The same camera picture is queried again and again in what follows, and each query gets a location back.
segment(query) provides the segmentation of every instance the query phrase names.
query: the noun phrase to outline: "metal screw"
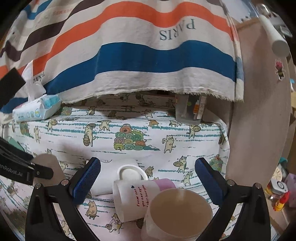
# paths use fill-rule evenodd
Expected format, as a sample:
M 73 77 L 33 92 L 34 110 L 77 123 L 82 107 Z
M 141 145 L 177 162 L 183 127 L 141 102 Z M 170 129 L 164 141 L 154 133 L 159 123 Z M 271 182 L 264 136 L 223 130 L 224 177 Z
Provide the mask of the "metal screw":
M 64 179 L 63 181 L 61 181 L 61 184 L 63 186 L 66 186 L 68 183 L 69 183 L 69 180 L 68 179 Z
M 233 180 L 228 180 L 228 181 L 227 181 L 227 184 L 228 184 L 229 186 L 234 186 L 234 185 L 235 185 L 235 182 L 234 182 Z
M 260 189 L 262 186 L 260 183 L 255 183 L 255 187 L 257 187 L 258 189 Z
M 41 187 L 41 184 L 40 183 L 37 183 L 35 186 L 34 186 L 34 188 L 36 188 L 36 189 L 39 189 Z

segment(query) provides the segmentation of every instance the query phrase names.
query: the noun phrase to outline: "clear plastic container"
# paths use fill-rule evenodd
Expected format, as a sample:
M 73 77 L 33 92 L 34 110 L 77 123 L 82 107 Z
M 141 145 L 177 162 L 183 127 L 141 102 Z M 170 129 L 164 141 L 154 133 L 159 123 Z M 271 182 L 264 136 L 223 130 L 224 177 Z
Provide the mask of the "clear plastic container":
M 176 121 L 198 126 L 206 105 L 206 95 L 176 95 Z

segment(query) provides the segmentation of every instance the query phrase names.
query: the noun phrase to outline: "white mug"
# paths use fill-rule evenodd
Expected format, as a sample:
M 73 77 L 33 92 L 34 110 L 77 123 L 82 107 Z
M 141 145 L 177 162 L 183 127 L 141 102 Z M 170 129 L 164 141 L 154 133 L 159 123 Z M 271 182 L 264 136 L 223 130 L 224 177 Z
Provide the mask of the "white mug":
M 138 166 L 135 160 L 112 160 L 107 163 L 101 161 L 101 171 L 91 188 L 91 195 L 112 193 L 114 181 L 124 178 L 148 180 L 147 174 Z
M 121 222 L 143 218 L 152 199 L 162 190 L 176 188 L 169 179 L 118 180 L 113 185 L 116 213 Z
M 183 188 L 159 193 L 150 203 L 142 241 L 195 241 L 213 217 L 209 203 Z

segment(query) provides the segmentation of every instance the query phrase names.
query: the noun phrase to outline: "wet wipes package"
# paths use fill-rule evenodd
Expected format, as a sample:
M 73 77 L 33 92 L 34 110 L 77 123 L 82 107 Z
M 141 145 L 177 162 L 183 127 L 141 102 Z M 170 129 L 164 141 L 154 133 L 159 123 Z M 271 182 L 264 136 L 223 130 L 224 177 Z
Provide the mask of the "wet wipes package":
M 19 105 L 12 111 L 16 122 L 46 120 L 61 107 L 58 95 L 43 95 L 32 102 Z

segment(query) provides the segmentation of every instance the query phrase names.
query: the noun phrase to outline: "brown stripe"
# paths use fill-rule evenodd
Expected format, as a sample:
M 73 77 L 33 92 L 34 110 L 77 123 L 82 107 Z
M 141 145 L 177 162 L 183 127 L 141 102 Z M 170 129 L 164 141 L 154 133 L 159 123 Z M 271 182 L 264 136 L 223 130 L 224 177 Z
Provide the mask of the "brown stripe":
M 15 49 L 14 46 L 11 45 L 10 41 L 8 40 L 5 44 L 5 47 L 1 50 L 0 53 L 0 57 L 2 57 L 2 55 L 4 54 L 4 52 L 6 52 L 8 58 L 10 58 L 13 61 L 19 61 L 21 54 L 23 51 L 25 51 L 26 49 L 28 49 L 29 47 L 43 41 L 49 38 L 52 38 L 56 35 L 59 34 L 59 32 L 61 31 L 63 25 L 65 24 L 65 22 L 75 13 L 78 13 L 82 10 L 88 9 L 90 7 L 99 5 L 103 2 L 104 0 L 84 0 L 82 2 L 80 2 L 73 10 L 72 12 L 69 14 L 69 16 L 67 17 L 67 19 L 65 19 L 64 21 L 61 21 L 59 23 L 53 23 L 47 26 L 44 26 L 42 28 L 39 28 L 37 30 L 35 30 L 34 32 L 30 33 L 30 35 L 28 36 L 28 39 L 23 47 L 22 50 L 18 51 Z

